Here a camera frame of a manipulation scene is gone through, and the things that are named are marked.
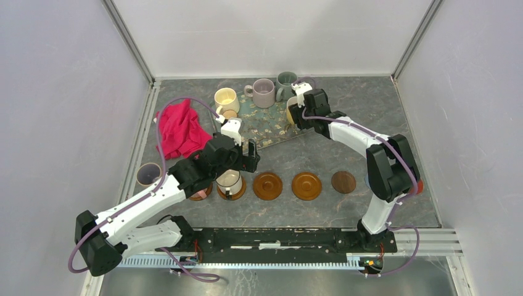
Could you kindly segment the yellow mug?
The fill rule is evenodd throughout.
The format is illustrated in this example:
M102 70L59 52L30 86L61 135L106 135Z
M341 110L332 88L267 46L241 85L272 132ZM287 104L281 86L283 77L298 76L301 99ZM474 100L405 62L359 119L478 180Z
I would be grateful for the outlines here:
M292 118L292 114L290 112L290 106L294 105L297 103L297 97L294 96L294 97L291 97L290 99L287 100L286 102L286 118L287 118L287 121L291 124L291 125L294 125L295 122Z

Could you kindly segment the white black-rimmed mug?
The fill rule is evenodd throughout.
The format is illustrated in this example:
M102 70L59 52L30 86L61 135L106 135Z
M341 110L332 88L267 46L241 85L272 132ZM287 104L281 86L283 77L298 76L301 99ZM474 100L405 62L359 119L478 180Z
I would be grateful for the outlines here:
M236 170L227 170L216 179L216 184L222 188L223 191L229 191L230 194L235 194L241 188L241 173Z

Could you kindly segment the wooden coaster three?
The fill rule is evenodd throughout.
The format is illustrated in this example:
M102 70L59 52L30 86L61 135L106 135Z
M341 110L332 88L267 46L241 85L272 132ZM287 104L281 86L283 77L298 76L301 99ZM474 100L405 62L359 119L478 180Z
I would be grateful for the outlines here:
M198 191L194 195L192 195L189 199L193 201L201 201L206 199L211 193L213 189L213 184L209 185L208 188L203 189L201 191Z

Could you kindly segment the wooden coaster one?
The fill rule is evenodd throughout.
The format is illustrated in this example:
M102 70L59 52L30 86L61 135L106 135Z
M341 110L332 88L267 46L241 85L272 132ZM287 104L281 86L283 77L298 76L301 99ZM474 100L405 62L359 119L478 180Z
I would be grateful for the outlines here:
M223 191L222 188L218 186L218 188L216 189L218 195L222 199L228 200L228 201L240 199L245 194L246 189L247 189L245 178L243 176L240 178L240 181L241 181L241 188L235 194L230 194L229 191Z

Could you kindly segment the green mug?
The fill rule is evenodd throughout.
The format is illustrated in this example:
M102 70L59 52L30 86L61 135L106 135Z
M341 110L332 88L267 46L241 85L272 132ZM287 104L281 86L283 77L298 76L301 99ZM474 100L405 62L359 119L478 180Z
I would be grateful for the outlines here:
M292 84L298 80L294 72L282 72L276 78L276 101L286 101L293 96Z

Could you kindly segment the wooden coaster two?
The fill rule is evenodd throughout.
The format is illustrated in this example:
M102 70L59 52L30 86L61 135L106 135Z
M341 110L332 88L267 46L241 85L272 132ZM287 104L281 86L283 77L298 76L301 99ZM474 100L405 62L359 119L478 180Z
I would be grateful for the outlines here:
M283 189L281 178L272 172L260 173L253 180L253 192L262 200L274 200L280 196Z

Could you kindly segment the cream mug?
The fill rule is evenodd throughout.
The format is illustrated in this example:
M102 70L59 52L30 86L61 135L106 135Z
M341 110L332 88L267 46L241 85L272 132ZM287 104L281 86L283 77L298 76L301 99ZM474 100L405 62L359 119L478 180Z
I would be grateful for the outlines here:
M226 111L234 111L239 113L240 103L237 97L237 93L232 88L221 88L214 94L214 102L216 106L216 112L219 115L224 114Z

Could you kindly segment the lilac mug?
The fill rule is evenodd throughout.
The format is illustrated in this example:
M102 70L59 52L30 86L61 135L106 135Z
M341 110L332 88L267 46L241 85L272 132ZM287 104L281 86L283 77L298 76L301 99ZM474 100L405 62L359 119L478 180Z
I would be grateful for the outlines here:
M252 85L246 85L244 94L251 98L257 107L262 109L267 109L276 102L275 85L267 78L260 78Z

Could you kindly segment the wooden coaster five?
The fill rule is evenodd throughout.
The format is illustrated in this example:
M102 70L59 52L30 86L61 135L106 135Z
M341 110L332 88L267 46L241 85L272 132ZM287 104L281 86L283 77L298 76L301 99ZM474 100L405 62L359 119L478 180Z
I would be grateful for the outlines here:
M291 188L298 199L311 201L320 195L323 187L321 180L316 174L301 172L294 176Z

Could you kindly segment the dark walnut coaster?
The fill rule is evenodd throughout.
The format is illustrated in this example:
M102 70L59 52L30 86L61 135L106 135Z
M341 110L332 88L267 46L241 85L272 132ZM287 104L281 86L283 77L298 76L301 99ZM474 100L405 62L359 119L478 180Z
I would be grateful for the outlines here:
M331 185L337 192L349 194L356 189L356 179L348 171L338 171L332 175Z

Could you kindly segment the beige pink-handled mug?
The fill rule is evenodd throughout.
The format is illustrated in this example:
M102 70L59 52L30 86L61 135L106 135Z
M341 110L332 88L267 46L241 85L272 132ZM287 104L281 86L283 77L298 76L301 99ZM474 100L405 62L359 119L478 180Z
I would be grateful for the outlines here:
M136 172L136 182L141 186L150 186L163 176L163 169L157 163L145 163Z

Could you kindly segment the red round coaster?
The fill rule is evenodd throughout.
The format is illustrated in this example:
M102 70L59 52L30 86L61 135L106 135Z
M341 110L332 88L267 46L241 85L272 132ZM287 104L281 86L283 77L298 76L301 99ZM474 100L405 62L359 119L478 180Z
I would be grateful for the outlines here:
M420 194L423 190L424 190L424 181L423 180L419 180L418 183L417 183L417 191L416 191L416 194Z

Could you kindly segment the pink mug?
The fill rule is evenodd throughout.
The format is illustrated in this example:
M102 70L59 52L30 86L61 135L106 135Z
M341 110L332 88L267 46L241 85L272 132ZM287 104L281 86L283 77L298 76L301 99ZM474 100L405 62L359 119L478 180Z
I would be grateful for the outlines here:
M206 199L207 196L208 196L207 188L198 191L198 192L195 194L195 196L198 197L198 198L200 198L200 199Z

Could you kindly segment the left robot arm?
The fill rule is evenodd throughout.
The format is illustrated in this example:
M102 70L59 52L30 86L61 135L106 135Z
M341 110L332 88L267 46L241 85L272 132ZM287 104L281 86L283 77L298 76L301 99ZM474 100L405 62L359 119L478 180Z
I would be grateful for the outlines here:
M244 155L242 145L237 145L233 138L215 133L202 150L176 162L139 194L96 215L89 210L80 213L75 221L76 246L68 261L69 270L101 276L133 253L172 246L182 252L189 250L194 243L193 233L179 228L174 221L145 228L141 224L208 188L227 170L253 173L260 156L254 139L249 139L248 145L249 153ZM76 253L81 253L85 268L73 267Z

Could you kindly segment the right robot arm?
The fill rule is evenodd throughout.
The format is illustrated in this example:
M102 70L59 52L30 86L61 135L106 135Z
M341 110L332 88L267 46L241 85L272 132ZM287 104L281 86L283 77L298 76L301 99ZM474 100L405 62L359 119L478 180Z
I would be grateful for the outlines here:
M380 233L390 225L394 206L418 190L420 174L409 141L402 134L378 133L343 112L332 111L323 89L314 89L308 83L295 84L292 89L297 103L289 107L289 112L298 129L312 128L366 159L373 196L358 224L356 244L361 250L371 252L381 244Z

